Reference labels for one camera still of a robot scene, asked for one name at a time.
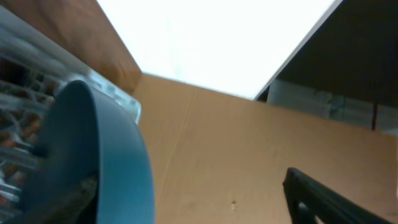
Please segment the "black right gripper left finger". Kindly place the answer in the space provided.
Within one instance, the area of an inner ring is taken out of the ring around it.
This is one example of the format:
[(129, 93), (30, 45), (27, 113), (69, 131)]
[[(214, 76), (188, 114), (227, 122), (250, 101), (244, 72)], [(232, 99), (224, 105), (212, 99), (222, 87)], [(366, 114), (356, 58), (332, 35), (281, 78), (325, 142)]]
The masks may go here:
[(17, 212), (6, 224), (73, 224), (96, 221), (98, 176), (90, 175), (41, 205)]

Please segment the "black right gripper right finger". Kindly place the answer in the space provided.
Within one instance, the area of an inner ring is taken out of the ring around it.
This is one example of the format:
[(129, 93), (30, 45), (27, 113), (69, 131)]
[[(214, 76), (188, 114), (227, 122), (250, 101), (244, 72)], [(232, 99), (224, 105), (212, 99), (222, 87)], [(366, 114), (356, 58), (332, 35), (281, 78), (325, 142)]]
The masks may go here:
[(317, 220), (323, 223), (390, 224), (296, 168), (287, 169), (283, 188), (293, 224), (316, 223)]

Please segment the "dark blue plate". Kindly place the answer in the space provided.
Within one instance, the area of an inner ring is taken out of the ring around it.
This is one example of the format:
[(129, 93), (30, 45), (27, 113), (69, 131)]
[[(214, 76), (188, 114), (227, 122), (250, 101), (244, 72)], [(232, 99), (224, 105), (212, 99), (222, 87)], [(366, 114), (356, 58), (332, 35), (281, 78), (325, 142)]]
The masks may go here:
[(71, 82), (57, 95), (32, 153), (41, 162), (25, 181), (22, 212), (96, 174), (94, 223), (154, 223), (154, 184), (140, 131), (114, 100), (85, 82)]

